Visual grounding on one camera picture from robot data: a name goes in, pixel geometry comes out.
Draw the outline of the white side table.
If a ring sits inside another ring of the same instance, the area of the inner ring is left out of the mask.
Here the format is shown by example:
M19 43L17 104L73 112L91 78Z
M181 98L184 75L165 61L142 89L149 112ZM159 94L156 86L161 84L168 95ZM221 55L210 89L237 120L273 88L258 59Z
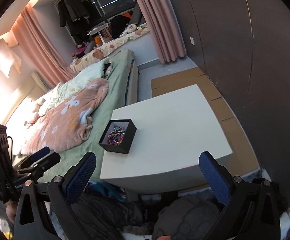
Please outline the white side table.
M199 156L209 152L226 165L232 149L197 85L113 111L130 119L136 133L128 154L105 152L100 178L139 194L189 189L204 184Z

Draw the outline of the pink curtain left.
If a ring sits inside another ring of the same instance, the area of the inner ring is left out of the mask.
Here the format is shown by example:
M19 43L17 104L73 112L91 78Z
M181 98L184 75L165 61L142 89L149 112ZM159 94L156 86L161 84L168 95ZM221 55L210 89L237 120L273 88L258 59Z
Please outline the pink curtain left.
M76 73L51 43L30 5L21 11L12 26L12 32L25 55L50 87L75 77Z

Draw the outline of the green bed sheet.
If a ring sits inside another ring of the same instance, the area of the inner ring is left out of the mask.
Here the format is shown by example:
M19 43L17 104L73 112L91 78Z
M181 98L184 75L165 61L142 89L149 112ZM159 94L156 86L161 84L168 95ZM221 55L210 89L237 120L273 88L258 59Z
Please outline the green bed sheet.
M100 180L104 150L98 142L111 119L113 111L125 106L134 57L134 52L128 49L118 49L109 57L109 63L105 65L104 76L101 77L108 81L109 89L103 102L91 114L93 122L89 138L78 146L58 152L61 155L60 163L44 173L42 182L47 182L56 175L64 175L71 166L78 163L86 152L94 153L97 159L96 169L90 180ZM30 125L34 124L39 117L46 115L49 110L51 109L39 107L33 101L27 105L21 104L19 109L14 112L8 122L8 132L13 138L13 155L16 157L26 156L20 154L25 132Z

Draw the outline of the floral window seat cushion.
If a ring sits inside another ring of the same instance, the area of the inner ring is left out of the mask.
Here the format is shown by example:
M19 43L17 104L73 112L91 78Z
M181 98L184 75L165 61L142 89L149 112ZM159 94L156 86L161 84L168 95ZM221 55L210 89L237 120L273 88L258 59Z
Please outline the floral window seat cushion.
M124 32L121 33L119 38L116 38L100 47L93 49L88 54L85 54L80 59L74 59L72 64L70 64L71 70L76 74L81 72L83 69L88 67L91 64L97 63L105 59L113 51L120 48L129 41L138 39L139 37L149 33L149 28L146 23L143 23L139 26L135 24L128 25Z

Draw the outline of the white wall socket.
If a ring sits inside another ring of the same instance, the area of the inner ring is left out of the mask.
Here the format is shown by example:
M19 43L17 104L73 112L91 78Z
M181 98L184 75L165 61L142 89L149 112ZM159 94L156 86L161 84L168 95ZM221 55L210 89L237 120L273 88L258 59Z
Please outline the white wall socket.
M190 41L191 41L191 44L194 46L195 42L194 42L194 39L192 37L190 37Z

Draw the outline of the white folding tray table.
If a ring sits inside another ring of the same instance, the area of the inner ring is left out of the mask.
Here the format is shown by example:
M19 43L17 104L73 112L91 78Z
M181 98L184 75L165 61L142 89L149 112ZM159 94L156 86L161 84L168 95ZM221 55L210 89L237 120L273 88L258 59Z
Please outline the white folding tray table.
M104 30L105 28L107 28L108 26L109 26L109 23L104 23L102 25L98 25L98 26L94 27L93 29L91 29L91 31L88 32L88 35L92 36L92 35L95 35L96 33L98 33L102 43L105 44L105 40L101 34L101 31Z

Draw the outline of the brown cardboard sheet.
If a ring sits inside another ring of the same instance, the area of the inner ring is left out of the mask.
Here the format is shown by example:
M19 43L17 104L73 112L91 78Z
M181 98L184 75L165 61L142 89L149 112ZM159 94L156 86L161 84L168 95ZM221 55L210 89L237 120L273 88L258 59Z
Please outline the brown cardboard sheet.
M151 81L155 133L151 145L164 191L204 185L199 155L208 151L232 175L248 176L259 163L234 113L208 77L192 68Z

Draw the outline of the black jewelry box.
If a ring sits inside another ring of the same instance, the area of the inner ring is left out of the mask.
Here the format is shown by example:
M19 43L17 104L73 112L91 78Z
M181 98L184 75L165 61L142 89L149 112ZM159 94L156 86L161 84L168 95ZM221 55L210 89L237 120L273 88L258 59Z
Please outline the black jewelry box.
M128 154L136 130L131 119L110 120L98 144L107 152Z

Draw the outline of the light green pillow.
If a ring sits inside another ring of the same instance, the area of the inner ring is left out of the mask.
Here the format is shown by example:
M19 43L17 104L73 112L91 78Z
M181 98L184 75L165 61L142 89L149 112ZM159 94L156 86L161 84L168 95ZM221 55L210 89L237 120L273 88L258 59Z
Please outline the light green pillow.
M108 57L87 66L73 79L66 83L59 83L56 85L54 89L38 98L35 103L37 103L39 107L45 107L46 109L55 108L60 103L84 89L91 81L103 77L105 65L107 63L109 63Z

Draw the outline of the pink duck blanket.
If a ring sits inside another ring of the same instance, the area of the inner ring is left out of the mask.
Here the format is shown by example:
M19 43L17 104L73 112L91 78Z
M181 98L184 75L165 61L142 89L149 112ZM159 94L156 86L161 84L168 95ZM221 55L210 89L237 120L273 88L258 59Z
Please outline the pink duck blanket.
M91 114L103 102L108 89L108 81L97 78L39 117L25 132L20 154L33 154L44 147L63 152L86 141L92 129Z

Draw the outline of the pink curtain right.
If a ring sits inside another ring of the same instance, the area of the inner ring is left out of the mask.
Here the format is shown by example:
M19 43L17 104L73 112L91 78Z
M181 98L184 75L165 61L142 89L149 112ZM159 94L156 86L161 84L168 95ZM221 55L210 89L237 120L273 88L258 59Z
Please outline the pink curtain right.
M183 39L168 0L136 0L161 63L185 56Z

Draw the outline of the dark grey pillow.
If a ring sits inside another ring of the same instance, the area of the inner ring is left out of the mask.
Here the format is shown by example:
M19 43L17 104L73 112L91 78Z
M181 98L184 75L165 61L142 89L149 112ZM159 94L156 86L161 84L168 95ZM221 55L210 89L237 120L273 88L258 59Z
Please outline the dark grey pillow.
M140 9L139 5L137 4L133 9L133 14L131 16L129 24L138 25L141 22L142 17L143 17L143 15L142 15L141 9Z

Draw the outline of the pink curtain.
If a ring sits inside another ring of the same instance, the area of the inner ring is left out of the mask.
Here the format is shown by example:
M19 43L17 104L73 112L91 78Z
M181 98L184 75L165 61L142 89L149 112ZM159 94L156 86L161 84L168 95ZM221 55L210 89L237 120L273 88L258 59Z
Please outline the pink curtain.
M21 11L12 26L12 32L25 55L50 87L75 77L76 73L51 43L30 5Z
M136 0L161 63L185 56L183 39L168 0Z

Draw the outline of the dark brown wardrobe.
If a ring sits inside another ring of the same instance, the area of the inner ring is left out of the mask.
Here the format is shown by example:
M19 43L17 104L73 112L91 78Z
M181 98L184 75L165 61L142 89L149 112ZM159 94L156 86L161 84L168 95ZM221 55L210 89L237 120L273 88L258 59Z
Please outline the dark brown wardrobe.
M281 0L171 2L188 50L203 57L259 162L290 183L290 10Z

